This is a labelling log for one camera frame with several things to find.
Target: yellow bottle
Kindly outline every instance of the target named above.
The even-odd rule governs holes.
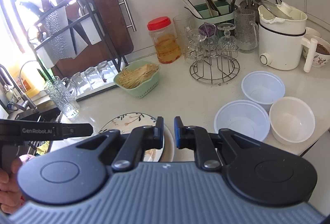
[[[17,54],[16,61],[12,61],[7,65],[9,73],[13,76],[22,91],[24,91],[24,88],[19,81],[19,70],[29,59],[31,58],[28,58],[27,54]],[[45,84],[45,80],[40,76],[37,67],[39,67],[37,62],[30,62],[23,67],[21,72],[22,83],[26,88],[27,96],[30,98],[42,91]]]

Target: orange liquid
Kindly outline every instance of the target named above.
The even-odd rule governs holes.
[[[178,59],[181,55],[180,46],[173,34],[160,36],[155,43],[157,57],[160,63],[169,64]]]

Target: kitchen counter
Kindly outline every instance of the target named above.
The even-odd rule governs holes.
[[[158,63],[157,56],[144,58]],[[245,75],[263,70],[278,75],[286,87],[286,96],[305,101],[313,110],[316,128],[303,143],[282,145],[269,134],[265,143],[300,155],[330,128],[330,65],[303,71],[305,61],[291,71],[279,71],[259,62],[257,52],[239,53],[240,72],[236,78],[223,85],[205,85],[189,74],[189,65],[180,57],[174,63],[161,64],[159,85],[142,99],[131,97],[117,88],[80,102],[82,112],[88,115],[98,132],[111,119],[129,112],[144,112],[154,117],[164,117],[165,124],[174,134],[174,117],[181,116],[184,125],[197,125],[214,132],[213,120],[217,111],[227,102],[243,99],[240,84]],[[173,161],[193,160],[193,151],[175,149]]]

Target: sink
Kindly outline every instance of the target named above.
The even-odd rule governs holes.
[[[51,100],[37,105],[37,108],[38,111],[27,109],[26,111],[17,114],[15,119],[34,122],[54,122],[61,113]]]

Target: wooden cutting board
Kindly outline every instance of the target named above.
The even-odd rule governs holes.
[[[130,54],[134,49],[133,42],[126,27],[118,0],[94,0],[94,2],[118,55]],[[78,19],[78,9],[77,3],[67,6],[66,13],[68,19],[72,21]],[[75,59],[60,59],[55,67],[52,68],[52,71],[54,75],[60,78],[71,78],[78,71],[82,72],[90,66],[97,66],[104,60],[110,60],[111,57],[106,45],[103,42],[98,42],[94,45],[88,45]]]

